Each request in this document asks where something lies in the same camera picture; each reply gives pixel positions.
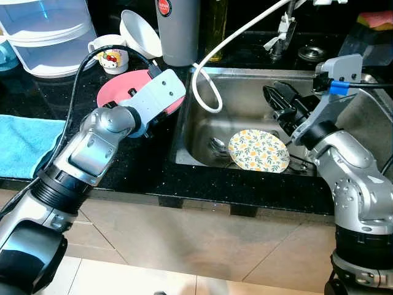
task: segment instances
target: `yellow floral plate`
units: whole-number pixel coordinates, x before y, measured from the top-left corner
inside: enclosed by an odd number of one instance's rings
[[[285,144],[274,135],[257,130],[242,130],[229,141],[229,154],[242,169],[281,173],[289,164]]]

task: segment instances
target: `kitchen sink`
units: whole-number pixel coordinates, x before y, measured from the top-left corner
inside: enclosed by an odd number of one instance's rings
[[[231,68],[205,70],[219,89],[224,106],[218,114],[202,109],[192,95],[192,73],[189,74],[187,99],[181,109],[174,138],[173,160],[176,163],[239,169],[226,152],[217,151],[213,141],[219,140],[226,147],[230,138],[243,129],[263,130],[274,134],[283,143],[289,142],[290,137],[273,119],[273,109],[265,101],[262,87],[283,81],[292,85],[301,95],[310,95],[313,71]],[[363,75],[363,80],[376,82],[368,74]],[[198,89],[208,105],[217,107],[217,101],[202,77],[198,80]],[[380,102],[385,112],[390,114],[393,102],[384,90],[374,90],[372,94],[374,100],[363,93],[357,95],[340,115],[337,126],[345,128],[371,150],[381,167],[392,152],[392,124],[375,101]],[[283,173],[305,176],[316,174],[303,146],[290,144],[288,150],[294,157],[291,157],[289,168]]]

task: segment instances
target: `thermos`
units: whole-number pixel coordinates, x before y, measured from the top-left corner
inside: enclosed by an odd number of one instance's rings
[[[198,57],[200,0],[154,0],[164,62],[189,66]]]

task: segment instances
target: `kitchen counter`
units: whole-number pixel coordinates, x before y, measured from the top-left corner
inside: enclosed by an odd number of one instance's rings
[[[225,52],[226,57],[215,66],[314,68],[314,65],[299,60],[296,54],[288,54],[279,63],[272,64],[262,49],[264,39],[266,38],[253,33],[241,36],[237,42],[228,46]],[[308,35],[294,37],[294,39],[298,39],[297,42],[291,44],[294,48],[302,42],[315,43],[315,38]],[[335,50],[329,50],[331,56],[336,54]],[[129,70],[143,68],[144,66],[139,61],[130,58]],[[177,68],[175,71],[185,82],[189,69]],[[99,64],[84,72],[76,98],[73,125],[69,136],[75,134],[82,118],[96,107],[96,95],[99,89],[111,78],[112,76],[106,74]],[[21,66],[6,73],[0,73],[0,112],[22,117],[64,119],[68,110],[73,80],[73,77],[38,79],[26,73]],[[178,112],[175,112],[164,122],[152,127],[151,138],[123,140],[113,166],[97,189],[157,195],[162,200],[165,199],[163,197],[167,197],[168,200],[197,199],[316,214],[333,214],[329,187],[322,178],[173,163],[169,155],[177,117]],[[27,181],[28,179],[0,178],[0,188],[21,189]]]

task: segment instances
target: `white plastic drawer unit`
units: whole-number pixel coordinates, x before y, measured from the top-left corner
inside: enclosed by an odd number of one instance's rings
[[[96,38],[85,0],[0,0],[0,28],[25,71],[43,78],[75,74]]]

